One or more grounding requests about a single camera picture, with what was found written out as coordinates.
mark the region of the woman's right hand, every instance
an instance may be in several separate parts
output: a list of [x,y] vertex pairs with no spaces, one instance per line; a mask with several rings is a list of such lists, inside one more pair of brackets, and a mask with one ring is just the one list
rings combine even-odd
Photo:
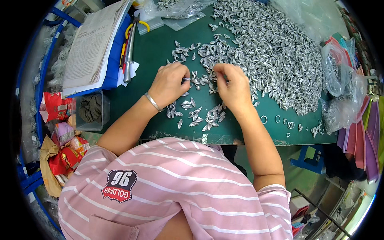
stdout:
[[218,93],[235,117],[255,109],[251,102],[248,78],[239,66],[219,63],[214,66],[214,71],[217,73]]

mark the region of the striped shirt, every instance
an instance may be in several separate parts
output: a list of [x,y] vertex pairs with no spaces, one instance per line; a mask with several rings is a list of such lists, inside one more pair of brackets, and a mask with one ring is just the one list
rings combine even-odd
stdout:
[[222,152],[174,137],[116,157],[93,146],[59,198],[67,239],[155,239],[184,211],[195,239],[292,239],[290,192],[256,192]]

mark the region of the person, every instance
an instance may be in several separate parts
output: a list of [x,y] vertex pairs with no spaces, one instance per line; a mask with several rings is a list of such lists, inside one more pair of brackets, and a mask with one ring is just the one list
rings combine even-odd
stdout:
[[149,96],[109,127],[63,188],[58,211],[67,239],[292,239],[283,165],[248,78],[230,64],[214,71],[241,126],[253,184],[220,148],[176,137],[135,146],[158,110],[189,90],[185,65],[161,66]]

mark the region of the green work surface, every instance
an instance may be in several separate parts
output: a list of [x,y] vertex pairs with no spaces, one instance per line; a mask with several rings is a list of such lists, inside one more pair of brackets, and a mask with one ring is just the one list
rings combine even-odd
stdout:
[[[157,70],[160,66],[166,65],[166,60],[173,61],[172,50],[176,48],[174,41],[180,42],[180,46],[189,47],[191,44],[200,42],[209,43],[214,40],[214,33],[228,34],[234,39],[234,35],[221,26],[214,32],[208,26],[209,23],[218,25],[219,19],[212,19],[212,6],[205,9],[203,12],[205,17],[193,22],[189,26],[174,31],[168,26],[163,26],[155,29],[143,36],[140,36],[136,30],[133,60],[140,64],[136,71],[136,76],[132,79],[131,83],[127,87],[119,86],[111,91],[104,91],[104,94],[111,100],[111,119],[104,125],[101,133],[116,121],[125,111],[127,111],[135,102],[150,88],[153,79],[156,76]],[[229,39],[227,42],[231,46],[235,46]],[[192,61],[192,54],[196,52],[196,59]],[[202,74],[207,74],[205,69],[200,64],[200,56],[197,54],[197,49],[189,51],[189,57],[184,63],[189,70],[197,71],[197,75],[200,77]],[[226,109],[226,118],[220,123],[219,127],[212,127],[210,131],[202,132],[202,128],[205,126],[205,122],[201,122],[199,125],[189,127],[189,123],[192,119],[188,119],[188,112],[195,109],[184,110],[181,108],[180,103],[185,100],[194,98],[196,102],[196,108],[202,106],[202,110],[199,116],[205,119],[207,112],[217,104],[221,104],[222,101],[218,93],[209,94],[208,84],[201,86],[201,90],[196,90],[192,87],[189,90],[189,95],[186,97],[180,97],[176,101],[176,110],[183,113],[182,117],[168,119],[166,117],[166,111],[163,111],[154,116],[147,127],[145,128],[142,139],[156,139],[161,137],[180,137],[183,139],[189,139],[201,142],[203,134],[208,134],[207,143],[209,144],[242,144],[243,135],[241,128],[236,121],[233,114],[229,109]],[[319,120],[321,120],[321,105],[319,104],[318,110],[315,113],[308,113],[305,116],[298,116],[295,111],[290,108],[287,111],[279,108],[275,100],[270,99],[267,95],[261,97],[259,93],[260,104],[257,107],[257,111],[260,116],[265,115],[268,118],[268,122],[264,125],[271,135],[275,145],[307,145],[307,144],[323,144],[323,143],[335,143],[337,136],[332,134],[331,136],[324,134],[317,134],[313,138],[310,129],[318,126]],[[280,115],[281,121],[275,122],[275,116]],[[183,125],[180,129],[177,128],[177,122],[183,119]],[[294,122],[295,127],[288,129],[287,125],[283,124],[283,119],[286,118],[288,122]],[[302,124],[303,130],[299,132],[298,125]]]

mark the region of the blue plastic stool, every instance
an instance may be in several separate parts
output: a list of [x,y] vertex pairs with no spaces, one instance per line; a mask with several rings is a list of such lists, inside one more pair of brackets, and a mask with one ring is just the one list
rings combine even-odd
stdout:
[[[308,147],[312,147],[315,149],[315,153],[313,159],[305,158]],[[312,172],[323,174],[325,173],[324,167],[324,149],[322,145],[304,145],[301,148],[299,159],[291,158],[290,164],[308,169]]]

